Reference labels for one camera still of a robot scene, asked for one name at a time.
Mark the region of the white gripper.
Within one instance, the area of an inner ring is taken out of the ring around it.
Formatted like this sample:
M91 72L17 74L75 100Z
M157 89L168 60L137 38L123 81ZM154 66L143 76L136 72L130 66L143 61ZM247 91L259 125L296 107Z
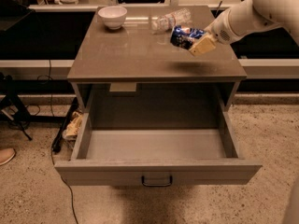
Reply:
M230 45L241 39L241 36L233 31L229 22L229 15L229 10L223 11L205 28L207 35L203 35L189 49L189 52L193 56L199 56L212 51L216 48L216 42Z

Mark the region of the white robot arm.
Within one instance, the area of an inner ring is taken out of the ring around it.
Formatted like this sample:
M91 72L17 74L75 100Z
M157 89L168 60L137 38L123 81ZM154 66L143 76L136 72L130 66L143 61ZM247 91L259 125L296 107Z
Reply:
M225 9L189 49L199 56L252 33L284 28L299 44L299 0L244 0Z

